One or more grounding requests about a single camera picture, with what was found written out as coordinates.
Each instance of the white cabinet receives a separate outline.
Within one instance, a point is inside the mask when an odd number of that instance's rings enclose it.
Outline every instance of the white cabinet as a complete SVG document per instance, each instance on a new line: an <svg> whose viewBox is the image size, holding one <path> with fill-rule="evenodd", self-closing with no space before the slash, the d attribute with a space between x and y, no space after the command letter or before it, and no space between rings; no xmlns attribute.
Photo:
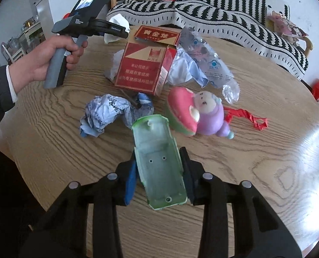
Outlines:
<svg viewBox="0 0 319 258"><path fill-rule="evenodd" d="M37 5L39 21L46 39L53 36L53 25L71 12L78 0L40 0Z"/></svg>

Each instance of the display screen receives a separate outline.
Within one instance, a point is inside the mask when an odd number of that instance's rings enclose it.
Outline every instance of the display screen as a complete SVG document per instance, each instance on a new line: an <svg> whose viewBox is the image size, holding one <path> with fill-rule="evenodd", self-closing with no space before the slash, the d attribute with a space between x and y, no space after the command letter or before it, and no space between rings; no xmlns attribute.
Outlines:
<svg viewBox="0 0 319 258"><path fill-rule="evenodd" d="M94 0L81 0L75 10L80 8L89 7Z"/></svg>

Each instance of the crumpled blue paper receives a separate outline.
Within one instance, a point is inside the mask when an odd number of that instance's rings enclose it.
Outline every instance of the crumpled blue paper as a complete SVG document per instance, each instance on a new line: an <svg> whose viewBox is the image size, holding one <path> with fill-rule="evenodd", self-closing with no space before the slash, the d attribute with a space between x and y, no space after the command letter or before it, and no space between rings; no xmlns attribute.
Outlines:
<svg viewBox="0 0 319 258"><path fill-rule="evenodd" d="M104 133L104 128L119 116L125 125L131 128L138 118L154 113L152 101L147 95L138 93L136 102L141 105L139 109L125 98L110 94L96 96L86 105L86 113L81 118L81 136L98 137Z"/></svg>

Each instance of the white tissue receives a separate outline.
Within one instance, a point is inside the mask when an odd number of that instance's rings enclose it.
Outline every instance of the white tissue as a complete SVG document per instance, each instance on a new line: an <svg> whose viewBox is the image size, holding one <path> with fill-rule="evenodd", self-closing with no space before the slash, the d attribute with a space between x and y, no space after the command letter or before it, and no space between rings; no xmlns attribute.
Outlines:
<svg viewBox="0 0 319 258"><path fill-rule="evenodd" d="M126 28L125 31L127 33L129 33L131 31L129 22L121 14L117 14L117 15L112 16L109 19L109 22L112 22L114 24L125 27ZM110 35L110 34L105 34L103 39L104 39L104 43L108 44L108 43L111 43L112 41L117 41L121 38L115 37L115 36Z"/></svg>

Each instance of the wooden table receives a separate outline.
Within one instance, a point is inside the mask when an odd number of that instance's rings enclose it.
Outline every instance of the wooden table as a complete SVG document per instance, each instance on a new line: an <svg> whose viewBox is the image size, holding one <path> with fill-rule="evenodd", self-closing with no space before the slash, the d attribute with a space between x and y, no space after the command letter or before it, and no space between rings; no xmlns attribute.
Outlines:
<svg viewBox="0 0 319 258"><path fill-rule="evenodd" d="M267 117L269 128L258 131L248 120L234 118L233 140L173 133L177 144L223 181L250 180L305 250L319 238L318 104L301 82L266 58L221 39L206 40L240 85L240 100L233 107ZM110 69L113 54L125 43L106 46L103 38L89 38L85 55L63 87L44 90L42 83L29 85L2 123L20 172L45 209L70 181L95 182L130 158L133 135L121 121L98 138L79 135L87 102L106 93L121 96L103 71ZM196 83L188 87L201 90ZM222 97L220 90L206 89ZM167 93L154 99L155 113L163 114ZM130 206L117 210L125 257L197 257L202 207L186 204L153 211L138 185ZM229 222L233 243L232 219ZM88 223L91 247L91 212Z"/></svg>

